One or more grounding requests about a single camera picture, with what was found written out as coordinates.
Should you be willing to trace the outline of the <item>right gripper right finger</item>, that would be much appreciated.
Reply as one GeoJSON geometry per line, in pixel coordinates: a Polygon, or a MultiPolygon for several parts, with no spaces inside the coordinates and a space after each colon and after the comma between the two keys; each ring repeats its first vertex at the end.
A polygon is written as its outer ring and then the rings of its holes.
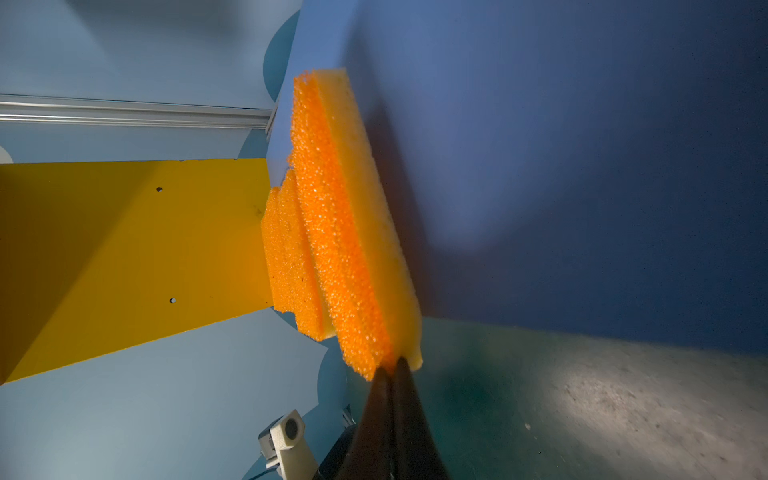
{"type": "Polygon", "coordinates": [[[397,361],[392,395],[396,479],[448,480],[405,358],[397,361]]]}

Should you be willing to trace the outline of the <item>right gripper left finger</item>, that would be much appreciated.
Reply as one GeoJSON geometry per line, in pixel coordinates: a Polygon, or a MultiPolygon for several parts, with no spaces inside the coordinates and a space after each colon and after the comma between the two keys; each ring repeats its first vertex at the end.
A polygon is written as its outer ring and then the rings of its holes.
{"type": "Polygon", "coordinates": [[[382,480],[392,475],[392,379],[378,368],[365,408],[337,479],[382,480]]]}

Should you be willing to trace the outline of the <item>orange sponge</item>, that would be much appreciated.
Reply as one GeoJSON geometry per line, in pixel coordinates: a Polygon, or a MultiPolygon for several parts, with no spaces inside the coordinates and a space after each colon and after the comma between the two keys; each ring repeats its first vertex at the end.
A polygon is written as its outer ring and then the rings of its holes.
{"type": "Polygon", "coordinates": [[[367,380],[423,365],[422,312],[347,71],[294,80],[291,167],[348,366],[367,380]]]}
{"type": "Polygon", "coordinates": [[[328,314],[298,199],[295,171],[270,190],[261,220],[274,309],[291,313],[297,330],[323,341],[336,335],[328,314]]]}

